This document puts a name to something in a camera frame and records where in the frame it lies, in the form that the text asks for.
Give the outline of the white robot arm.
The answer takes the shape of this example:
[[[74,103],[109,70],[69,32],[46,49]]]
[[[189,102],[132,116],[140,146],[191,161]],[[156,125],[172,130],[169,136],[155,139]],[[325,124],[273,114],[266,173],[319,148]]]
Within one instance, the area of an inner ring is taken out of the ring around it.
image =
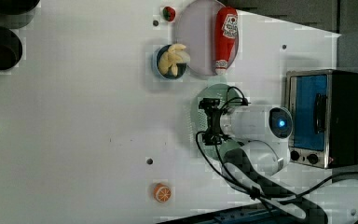
[[[289,162],[293,121],[287,109],[233,97],[223,103],[203,98],[197,110],[206,122],[196,133],[197,147],[208,163],[219,163],[212,169],[232,188],[300,224],[328,223],[320,205],[273,178]]]

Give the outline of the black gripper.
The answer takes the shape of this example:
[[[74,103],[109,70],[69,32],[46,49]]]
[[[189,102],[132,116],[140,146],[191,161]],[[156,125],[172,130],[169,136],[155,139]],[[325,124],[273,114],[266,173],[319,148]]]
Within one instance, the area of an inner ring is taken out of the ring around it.
[[[206,146],[221,145],[222,141],[228,140],[228,135],[223,133],[220,126],[223,110],[219,105],[220,100],[217,98],[203,98],[199,103],[199,109],[207,116],[207,129],[202,135],[202,141]]]

